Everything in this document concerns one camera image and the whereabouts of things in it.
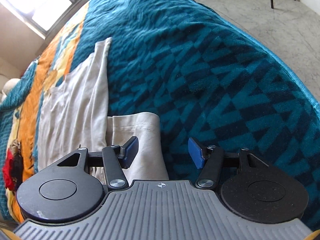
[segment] folded cloth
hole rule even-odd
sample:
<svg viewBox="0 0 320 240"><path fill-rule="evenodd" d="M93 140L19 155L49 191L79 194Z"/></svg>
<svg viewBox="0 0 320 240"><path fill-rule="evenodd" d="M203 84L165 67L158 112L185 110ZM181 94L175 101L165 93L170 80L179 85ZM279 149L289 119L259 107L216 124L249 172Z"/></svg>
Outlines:
<svg viewBox="0 0 320 240"><path fill-rule="evenodd" d="M41 108L38 138L39 171L79 145L101 151L108 145L139 138L139 152L125 171L133 179L168 179L160 146L159 117L151 113L107 117L107 56L111 38L97 42L95 51L59 87L45 95ZM105 183L102 168L93 176Z"/></svg>
<svg viewBox="0 0 320 240"><path fill-rule="evenodd" d="M107 145L123 145L131 136L139 139L139 151L131 167L123 170L133 179L168 180L160 143L160 118L152 113L108 117Z"/></svg>

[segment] red fabric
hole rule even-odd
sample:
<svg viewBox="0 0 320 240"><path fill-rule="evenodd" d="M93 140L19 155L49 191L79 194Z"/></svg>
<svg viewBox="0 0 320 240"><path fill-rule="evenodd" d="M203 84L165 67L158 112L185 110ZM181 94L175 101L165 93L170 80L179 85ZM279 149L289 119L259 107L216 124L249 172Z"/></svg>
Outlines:
<svg viewBox="0 0 320 240"><path fill-rule="evenodd" d="M4 166L2 168L4 185L10 191L14 191L14 182L10 176L10 171L13 168L13 155L10 149L7 151L7 158L5 159Z"/></svg>

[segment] crosshair symbol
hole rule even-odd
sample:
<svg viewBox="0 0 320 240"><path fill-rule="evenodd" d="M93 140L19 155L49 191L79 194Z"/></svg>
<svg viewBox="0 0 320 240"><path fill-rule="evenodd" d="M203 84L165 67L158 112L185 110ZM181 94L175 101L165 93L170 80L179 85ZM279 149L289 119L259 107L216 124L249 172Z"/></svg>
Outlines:
<svg viewBox="0 0 320 240"><path fill-rule="evenodd" d="M167 186L167 184L164 184L164 183L161 182L157 186L160 187L160 188L163 188L163 187Z"/></svg>

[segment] blue clamp pad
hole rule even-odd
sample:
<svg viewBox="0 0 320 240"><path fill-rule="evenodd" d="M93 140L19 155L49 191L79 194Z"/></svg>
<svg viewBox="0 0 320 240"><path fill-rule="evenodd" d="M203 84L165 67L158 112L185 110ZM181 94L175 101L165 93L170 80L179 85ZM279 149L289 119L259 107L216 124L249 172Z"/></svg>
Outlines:
<svg viewBox="0 0 320 240"><path fill-rule="evenodd" d="M203 149L201 145L196 143L193 138L189 138L188 151L197 169L202 169L204 167L204 164L205 164L205 159L203 158L204 150L205 149Z"/></svg>
<svg viewBox="0 0 320 240"><path fill-rule="evenodd" d="M127 141L120 150L121 167L123 169L130 168L131 163L136 157L139 150L139 140L136 136L132 136L129 141Z"/></svg>

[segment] circular pad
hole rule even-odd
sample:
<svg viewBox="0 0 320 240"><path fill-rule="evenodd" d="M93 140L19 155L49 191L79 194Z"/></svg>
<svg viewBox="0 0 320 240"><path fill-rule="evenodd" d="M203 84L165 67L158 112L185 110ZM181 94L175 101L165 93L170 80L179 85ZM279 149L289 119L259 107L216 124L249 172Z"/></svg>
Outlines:
<svg viewBox="0 0 320 240"><path fill-rule="evenodd" d="M233 213L264 224L301 218L308 204L303 185L276 167L242 171L221 186L221 198Z"/></svg>
<svg viewBox="0 0 320 240"><path fill-rule="evenodd" d="M265 202L278 201L282 199L285 194L284 187L268 180L257 181L250 184L248 191L254 198Z"/></svg>
<svg viewBox="0 0 320 240"><path fill-rule="evenodd" d="M40 194L51 200L61 200L71 197L77 190L76 184L66 179L47 181L40 187Z"/></svg>

